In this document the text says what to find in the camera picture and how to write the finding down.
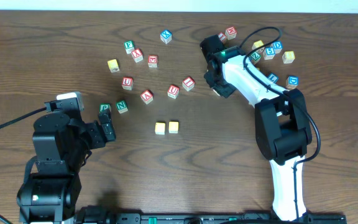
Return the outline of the yellow C letter block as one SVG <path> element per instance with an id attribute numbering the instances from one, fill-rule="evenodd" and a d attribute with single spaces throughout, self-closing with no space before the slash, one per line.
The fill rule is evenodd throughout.
<path id="1" fill-rule="evenodd" d="M 164 122 L 156 122 L 155 124 L 155 133 L 164 135 L 165 134 L 165 123 Z"/>

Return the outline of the yellow O letter block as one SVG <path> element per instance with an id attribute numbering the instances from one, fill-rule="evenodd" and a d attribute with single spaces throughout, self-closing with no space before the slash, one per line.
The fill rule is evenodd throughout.
<path id="1" fill-rule="evenodd" d="M 170 134 L 176 134 L 179 130 L 179 122 L 178 121 L 170 121 L 168 124 L 168 132 Z"/>

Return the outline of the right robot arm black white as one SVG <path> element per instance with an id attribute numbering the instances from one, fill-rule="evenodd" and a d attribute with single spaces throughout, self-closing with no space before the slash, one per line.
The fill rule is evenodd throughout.
<path id="1" fill-rule="evenodd" d="M 221 96 L 238 90 L 255 109 L 255 138 L 272 168 L 272 208 L 283 221 L 306 213 L 302 171 L 311 128 L 304 114 L 305 99 L 298 90 L 288 91 L 257 70 L 239 47 L 202 47 L 208 64 L 205 79 Z"/>

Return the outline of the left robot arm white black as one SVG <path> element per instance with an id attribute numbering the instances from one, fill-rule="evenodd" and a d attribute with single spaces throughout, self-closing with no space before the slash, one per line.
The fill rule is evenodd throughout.
<path id="1" fill-rule="evenodd" d="M 26 165 L 17 193 L 22 223 L 61 223 L 75 214 L 79 171 L 93 149 L 116 138 L 110 110 L 85 123 L 78 116 L 50 113 L 34 123 L 35 157 Z"/>

